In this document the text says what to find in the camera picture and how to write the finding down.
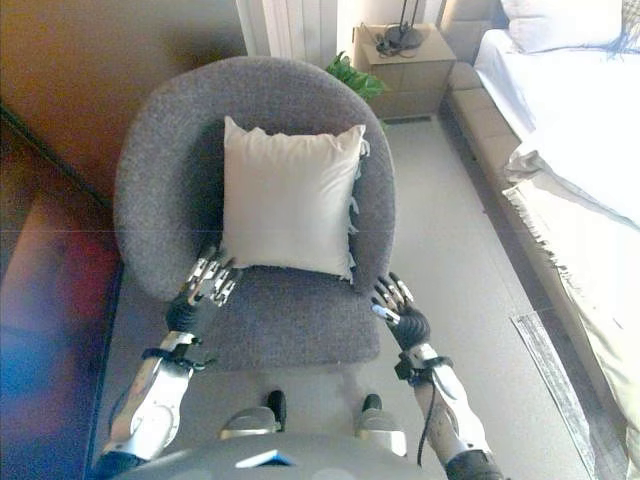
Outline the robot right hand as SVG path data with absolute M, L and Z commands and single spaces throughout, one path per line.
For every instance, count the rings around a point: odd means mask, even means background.
M 406 283 L 394 272 L 379 276 L 371 298 L 372 312 L 383 319 L 403 350 L 427 343 L 430 326 L 424 314 L 414 305 L 414 296 Z

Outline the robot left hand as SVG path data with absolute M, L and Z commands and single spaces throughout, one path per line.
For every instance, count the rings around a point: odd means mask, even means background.
M 198 329 L 200 308 L 207 304 L 224 306 L 242 276 L 235 258 L 224 248 L 211 246 L 204 250 L 170 303 L 165 316 L 168 329 L 194 333 Z

